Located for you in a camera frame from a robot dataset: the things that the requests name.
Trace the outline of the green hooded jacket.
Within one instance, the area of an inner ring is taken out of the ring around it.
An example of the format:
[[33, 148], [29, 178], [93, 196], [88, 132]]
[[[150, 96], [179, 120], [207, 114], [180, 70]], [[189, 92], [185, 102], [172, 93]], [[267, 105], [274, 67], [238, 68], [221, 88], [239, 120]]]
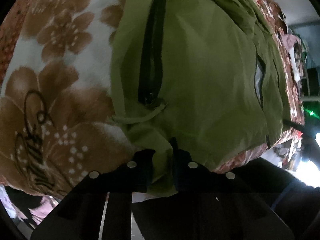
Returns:
[[114, 120], [155, 151], [148, 194], [175, 193], [171, 139], [225, 173], [285, 131], [284, 67], [255, 0], [126, 0], [112, 47]]

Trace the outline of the pink cloth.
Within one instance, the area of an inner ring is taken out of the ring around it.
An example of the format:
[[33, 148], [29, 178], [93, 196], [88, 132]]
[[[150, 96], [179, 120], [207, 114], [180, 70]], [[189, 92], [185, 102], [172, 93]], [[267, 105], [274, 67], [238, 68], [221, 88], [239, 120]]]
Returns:
[[292, 34], [281, 35], [281, 42], [288, 53], [292, 48], [294, 48], [296, 43], [302, 43], [301, 39], [298, 36]]

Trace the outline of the floral bed blanket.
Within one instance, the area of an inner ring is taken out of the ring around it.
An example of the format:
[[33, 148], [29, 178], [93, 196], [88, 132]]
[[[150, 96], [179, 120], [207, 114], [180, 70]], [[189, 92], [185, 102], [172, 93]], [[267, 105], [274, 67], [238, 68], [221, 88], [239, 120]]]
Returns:
[[[1, 25], [1, 183], [65, 197], [92, 171], [111, 172], [146, 148], [116, 123], [111, 63], [126, 0], [17, 0]], [[271, 0], [255, 0], [283, 63], [290, 118], [304, 116]], [[274, 145], [297, 135], [285, 131]], [[272, 147], [227, 162], [226, 172]]]

